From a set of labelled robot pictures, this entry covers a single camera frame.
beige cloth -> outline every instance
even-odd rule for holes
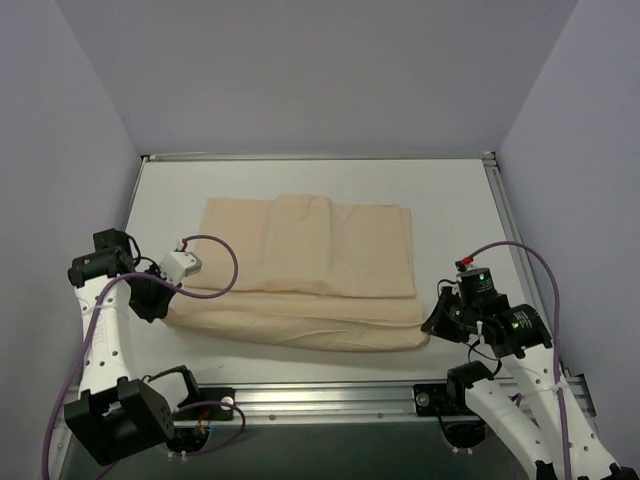
[[[428,340],[420,332],[408,209],[309,195],[214,198],[200,233],[234,248],[238,281],[218,299],[176,296],[169,325],[319,350],[404,350]],[[186,286],[199,293],[224,288],[233,271],[227,252],[207,241],[195,252],[203,270]]]

white tabletop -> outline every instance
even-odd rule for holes
[[[398,204],[412,212],[418,297],[428,315],[436,282],[454,261],[505,234],[481,160],[262,160],[151,162],[144,167],[127,225],[143,254],[157,260],[196,233],[209,197],[273,199],[326,195],[339,203]],[[482,254],[500,292],[524,302],[511,254]],[[444,378],[467,348],[433,338],[409,352],[336,353],[234,342],[131,322],[138,375],[187,365],[201,383],[297,383]]]

black bracket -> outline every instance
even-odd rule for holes
[[[437,417],[436,411],[441,417],[477,416],[468,408],[460,409],[451,401],[446,382],[414,385],[413,403],[418,417]]]
[[[211,387],[200,388],[200,398],[198,401],[216,401],[220,402],[223,398],[228,397],[235,402],[236,391],[230,387]],[[199,420],[204,414],[204,422],[214,421],[230,421],[233,420],[233,410],[225,410],[222,407],[202,407],[194,408],[183,413],[174,415],[175,421]],[[197,427],[176,428],[173,439],[167,442],[167,448],[172,452],[197,452],[207,443],[210,428],[200,430]]]

white enclosure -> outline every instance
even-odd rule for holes
[[[128,229],[159,257],[197,229],[208,196],[397,202],[414,213],[425,313],[452,262],[513,235],[517,220],[558,278],[563,362],[585,375],[606,446],[638,469],[639,19],[637,0],[0,2],[0,378],[11,432],[0,477],[36,478],[49,406],[80,348],[71,260],[91,251],[92,233],[127,222],[140,156],[167,152],[362,158],[163,157],[144,165]],[[504,186],[498,167],[487,177],[479,160],[457,160],[493,151]],[[512,301],[542,310],[522,260],[479,258]],[[185,363],[212,383],[398,382],[466,360],[438,339],[328,354],[161,322],[132,329],[141,374]]]

white connector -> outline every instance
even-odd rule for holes
[[[160,262],[160,274],[173,285],[202,269],[202,260],[192,252],[170,252]]]

